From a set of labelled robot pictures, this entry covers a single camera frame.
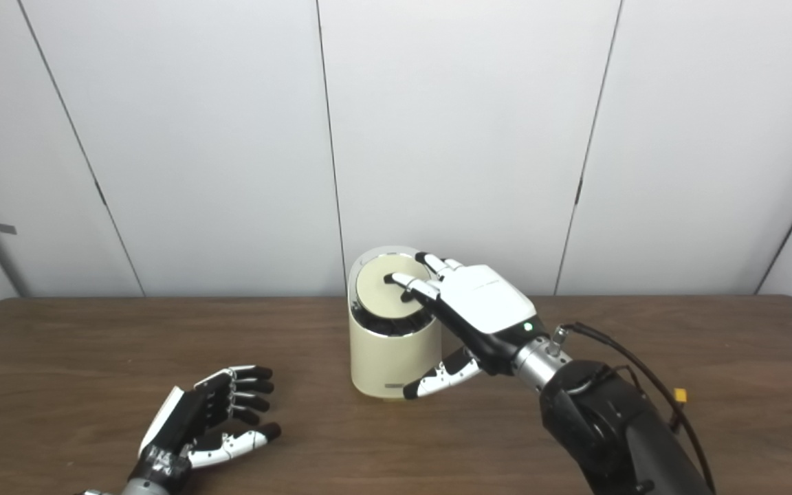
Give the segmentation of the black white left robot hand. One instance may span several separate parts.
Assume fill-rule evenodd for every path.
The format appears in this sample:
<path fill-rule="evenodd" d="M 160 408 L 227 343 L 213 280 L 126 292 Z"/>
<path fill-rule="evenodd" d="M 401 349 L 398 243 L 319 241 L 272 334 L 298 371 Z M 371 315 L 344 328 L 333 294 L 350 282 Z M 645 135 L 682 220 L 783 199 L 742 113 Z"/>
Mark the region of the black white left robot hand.
<path fill-rule="evenodd" d="M 274 390 L 271 369 L 229 366 L 174 386 L 152 419 L 123 494 L 180 494 L 195 470 L 244 457 L 280 438 L 277 423 L 261 423 Z"/>

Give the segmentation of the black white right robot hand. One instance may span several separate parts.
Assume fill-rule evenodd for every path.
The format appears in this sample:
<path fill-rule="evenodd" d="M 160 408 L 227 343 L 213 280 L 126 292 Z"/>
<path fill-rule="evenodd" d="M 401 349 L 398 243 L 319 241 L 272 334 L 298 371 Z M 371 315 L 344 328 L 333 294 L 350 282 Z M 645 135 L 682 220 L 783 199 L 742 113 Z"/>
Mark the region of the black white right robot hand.
<path fill-rule="evenodd" d="M 419 302 L 462 346 L 403 386 L 403 397 L 427 397 L 481 372 L 515 377 L 520 351 L 546 335 L 530 298 L 487 265 L 463 265 L 428 252 L 418 252 L 415 260 L 433 278 L 392 272 L 384 284 L 402 288 L 403 300 Z"/>

